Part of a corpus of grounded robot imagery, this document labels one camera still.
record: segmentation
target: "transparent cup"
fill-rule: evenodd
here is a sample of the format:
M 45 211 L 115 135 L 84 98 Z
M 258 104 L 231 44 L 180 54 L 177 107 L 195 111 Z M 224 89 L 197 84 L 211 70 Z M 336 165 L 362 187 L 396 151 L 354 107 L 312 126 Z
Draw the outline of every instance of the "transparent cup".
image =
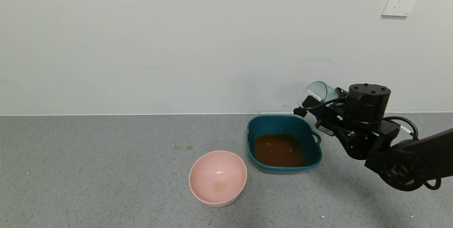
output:
M 304 91 L 302 96 L 297 101 L 299 107 L 302 107 L 302 103 L 308 96 L 313 96 L 319 102 L 328 102 L 331 99 L 338 98 L 338 93 L 335 89 L 322 81 L 316 81 L 311 83 Z

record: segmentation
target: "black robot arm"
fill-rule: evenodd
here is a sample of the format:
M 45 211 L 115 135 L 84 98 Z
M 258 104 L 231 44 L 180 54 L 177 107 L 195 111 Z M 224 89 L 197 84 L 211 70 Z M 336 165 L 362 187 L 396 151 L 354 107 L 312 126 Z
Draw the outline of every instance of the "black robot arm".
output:
M 304 117 L 312 113 L 317 119 L 316 128 L 337 137 L 350 157 L 365 160 L 367 168 L 396 189 L 412 191 L 425 185 L 436 190 L 441 178 L 453 176 L 453 128 L 418 139 L 418 130 L 411 121 L 383 117 L 390 97 L 388 88 L 356 84 L 349 91 L 336 91 L 339 97 L 329 102 L 308 96 L 294 114 Z M 412 131 L 397 120 L 409 122 Z M 413 139 L 391 145 L 401 129 Z M 436 182 L 432 186 L 427 181 L 433 179 Z

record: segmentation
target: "brown sauce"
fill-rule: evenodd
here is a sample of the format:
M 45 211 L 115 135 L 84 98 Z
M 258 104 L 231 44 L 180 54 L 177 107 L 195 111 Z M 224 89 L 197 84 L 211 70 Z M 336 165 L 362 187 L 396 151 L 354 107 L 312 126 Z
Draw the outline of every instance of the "brown sauce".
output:
M 260 135 L 255 139 L 255 158 L 269 166 L 305 166 L 305 155 L 291 135 Z

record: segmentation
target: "white wall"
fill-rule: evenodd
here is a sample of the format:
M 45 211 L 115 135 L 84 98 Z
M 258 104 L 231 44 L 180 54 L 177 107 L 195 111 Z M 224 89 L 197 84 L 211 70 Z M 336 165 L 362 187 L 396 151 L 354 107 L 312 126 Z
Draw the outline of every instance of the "white wall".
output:
M 385 1 L 0 0 L 0 112 L 291 112 L 317 80 L 453 111 L 453 0 Z

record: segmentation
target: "wire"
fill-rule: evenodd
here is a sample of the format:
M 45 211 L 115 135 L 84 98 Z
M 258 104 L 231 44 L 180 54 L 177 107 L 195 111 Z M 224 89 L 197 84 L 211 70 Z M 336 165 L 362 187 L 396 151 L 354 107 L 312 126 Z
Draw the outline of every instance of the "wire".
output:
M 318 105 L 314 105 L 314 106 L 312 106 L 312 107 L 307 107 L 307 108 L 305 108 L 305 107 L 300 107 L 300 108 L 298 108 L 298 109 L 299 109 L 299 110 L 312 110 L 312 109 L 317 109 L 317 108 L 322 107 L 322 106 L 325 106 L 325 105 L 327 105 L 327 104 L 331 104 L 331 103 L 333 103 L 333 102 L 338 102 L 338 101 L 343 101 L 343 100 L 345 100 L 345 99 L 346 99 L 346 97 L 340 97 L 340 98 L 337 98 L 337 99 L 331 99 L 330 101 L 327 101 L 327 102 L 319 103 Z
M 428 182 L 425 182 L 424 185 L 428 188 L 428 189 L 431 189 L 431 190 L 437 190 L 440 188 L 440 183 L 442 182 L 442 180 L 440 178 L 436 178 L 436 183 L 435 185 L 431 185 L 430 183 Z
M 400 120 L 403 122 L 408 123 L 412 127 L 412 130 L 414 131 L 414 134 L 412 135 L 413 139 L 419 139 L 419 130 L 417 129 L 417 126 L 409 119 L 406 117 L 401 117 L 401 116 L 389 116 L 389 117 L 384 117 L 384 120 Z

